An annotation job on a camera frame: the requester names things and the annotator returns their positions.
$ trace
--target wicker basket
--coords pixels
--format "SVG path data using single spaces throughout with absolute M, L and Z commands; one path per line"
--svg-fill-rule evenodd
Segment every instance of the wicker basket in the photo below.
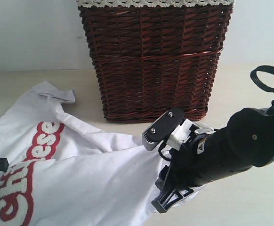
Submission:
M 233 5 L 79 7 L 109 121 L 152 122 L 208 110 Z

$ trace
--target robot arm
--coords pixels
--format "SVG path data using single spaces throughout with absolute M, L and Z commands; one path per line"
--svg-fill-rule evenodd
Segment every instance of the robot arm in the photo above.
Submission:
M 274 92 L 274 88 L 257 78 L 257 71 L 274 74 L 274 67 L 261 66 L 251 73 L 260 88 Z M 170 161 L 155 183 L 161 192 L 152 204 L 160 213 L 167 212 L 205 184 L 274 161 L 274 101 L 268 109 L 242 109 L 225 128 L 214 133 L 206 132 L 213 129 L 201 128 L 183 115 L 181 109 L 172 108 L 143 133 L 148 150 L 163 141 L 159 154 Z M 172 147 L 171 158 L 162 154 L 166 144 Z

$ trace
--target white table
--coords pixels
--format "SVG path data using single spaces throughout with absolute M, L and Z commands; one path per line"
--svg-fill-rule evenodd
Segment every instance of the white table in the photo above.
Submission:
M 257 88 L 250 72 L 259 64 L 220 65 L 202 122 L 221 128 L 244 107 L 270 106 L 274 94 Z M 260 76 L 274 86 L 274 77 Z M 0 73 L 0 116 L 27 89 L 44 80 L 59 89 L 75 89 L 77 102 L 65 110 L 101 129 L 140 135 L 149 124 L 115 124 L 103 118 L 98 84 L 93 70 Z M 188 204 L 167 214 L 154 214 L 143 226 L 274 226 L 274 163 L 211 183 Z

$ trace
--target printed logo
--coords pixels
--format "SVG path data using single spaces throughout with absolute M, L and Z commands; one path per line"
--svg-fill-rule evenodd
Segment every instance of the printed logo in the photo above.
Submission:
M 51 159 L 60 141 L 64 124 L 41 122 L 26 158 L 10 167 L 0 181 L 0 226 L 27 226 L 33 214 L 32 173 L 37 161 Z

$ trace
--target woven wicker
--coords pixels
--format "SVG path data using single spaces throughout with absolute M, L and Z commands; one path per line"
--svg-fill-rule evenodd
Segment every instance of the woven wicker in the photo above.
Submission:
M 232 8 L 79 7 L 106 119 L 205 116 Z

